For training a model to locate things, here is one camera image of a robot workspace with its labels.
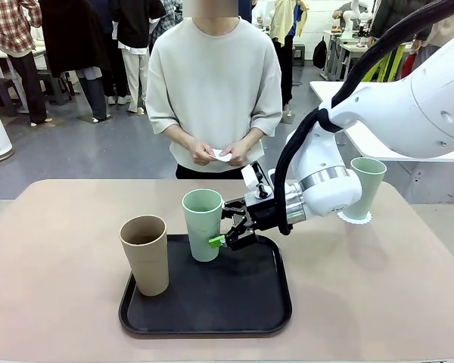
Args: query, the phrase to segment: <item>brown cup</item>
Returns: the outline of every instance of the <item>brown cup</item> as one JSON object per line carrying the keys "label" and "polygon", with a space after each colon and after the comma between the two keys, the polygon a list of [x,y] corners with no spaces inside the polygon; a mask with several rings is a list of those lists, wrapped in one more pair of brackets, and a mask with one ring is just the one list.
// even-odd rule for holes
{"label": "brown cup", "polygon": [[156,216],[140,216],[125,223],[120,231],[136,286],[146,296],[161,294],[168,287],[166,224]]}

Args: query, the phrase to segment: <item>tray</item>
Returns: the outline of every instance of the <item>tray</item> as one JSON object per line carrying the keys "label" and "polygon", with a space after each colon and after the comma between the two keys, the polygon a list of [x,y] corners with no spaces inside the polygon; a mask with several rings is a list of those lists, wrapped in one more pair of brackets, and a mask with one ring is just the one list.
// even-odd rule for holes
{"label": "tray", "polygon": [[158,296],[139,293],[131,275],[120,304],[124,328],[142,336],[206,334],[264,336],[282,329],[292,307],[281,253],[259,236],[236,252],[221,249],[197,262],[188,235],[168,236],[169,286]]}

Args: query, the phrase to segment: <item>hand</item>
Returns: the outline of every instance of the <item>hand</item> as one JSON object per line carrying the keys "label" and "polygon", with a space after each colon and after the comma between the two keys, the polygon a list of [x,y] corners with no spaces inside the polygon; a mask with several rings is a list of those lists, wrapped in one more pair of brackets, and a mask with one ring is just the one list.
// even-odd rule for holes
{"label": "hand", "polygon": [[246,164],[246,156],[249,150],[249,144],[245,140],[240,140],[226,147],[222,153],[220,153],[220,156],[224,157],[227,154],[232,154],[232,158],[227,164],[230,166],[244,166]]}
{"label": "hand", "polygon": [[188,145],[191,158],[197,165],[206,166],[208,163],[216,161],[213,157],[213,150],[206,142],[194,138]]}
{"label": "hand", "polygon": [[366,42],[366,46],[370,48],[373,45],[373,43],[375,43],[375,38],[373,36],[369,36]]}
{"label": "hand", "polygon": [[422,46],[422,40],[416,39],[413,44],[412,44],[412,50],[413,51],[418,51]]}

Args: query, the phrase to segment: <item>backpack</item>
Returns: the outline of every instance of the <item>backpack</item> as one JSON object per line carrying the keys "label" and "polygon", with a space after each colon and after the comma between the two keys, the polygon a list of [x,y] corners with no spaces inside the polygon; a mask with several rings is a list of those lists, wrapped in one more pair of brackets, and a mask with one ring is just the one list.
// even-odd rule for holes
{"label": "backpack", "polygon": [[319,69],[325,68],[327,53],[328,50],[326,48],[325,37],[323,36],[321,42],[318,43],[313,52],[313,65]]}

